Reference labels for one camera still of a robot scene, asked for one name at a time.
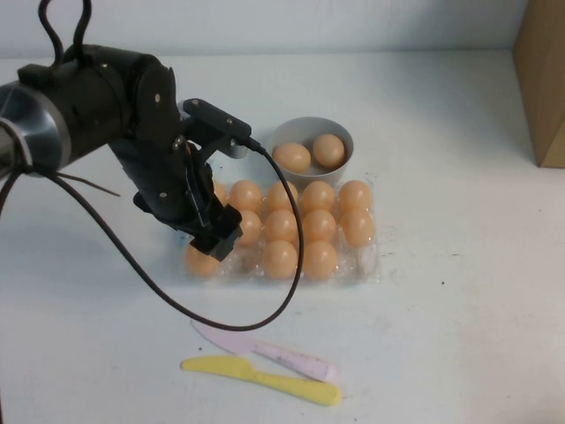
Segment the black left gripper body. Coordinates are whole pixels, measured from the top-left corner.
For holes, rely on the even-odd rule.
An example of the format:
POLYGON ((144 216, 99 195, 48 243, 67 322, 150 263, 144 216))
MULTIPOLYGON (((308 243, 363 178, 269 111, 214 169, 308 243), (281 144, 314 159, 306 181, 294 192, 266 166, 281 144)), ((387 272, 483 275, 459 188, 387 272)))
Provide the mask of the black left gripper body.
POLYGON ((175 230, 220 235, 222 203, 207 159, 221 145, 216 131, 156 131, 124 136, 110 149, 138 189, 138 208, 175 230))

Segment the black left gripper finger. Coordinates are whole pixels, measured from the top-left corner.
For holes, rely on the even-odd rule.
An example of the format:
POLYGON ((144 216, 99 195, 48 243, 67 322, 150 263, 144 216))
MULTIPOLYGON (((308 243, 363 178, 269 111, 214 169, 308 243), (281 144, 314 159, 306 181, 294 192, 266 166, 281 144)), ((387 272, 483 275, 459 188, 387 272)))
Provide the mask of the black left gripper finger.
POLYGON ((241 229, 242 215, 232 206, 224 206, 215 222, 215 231, 219 239, 233 247, 243 235, 241 229))
POLYGON ((217 261, 223 261, 230 254, 230 241, 212 233, 194 235, 190 246, 217 261))

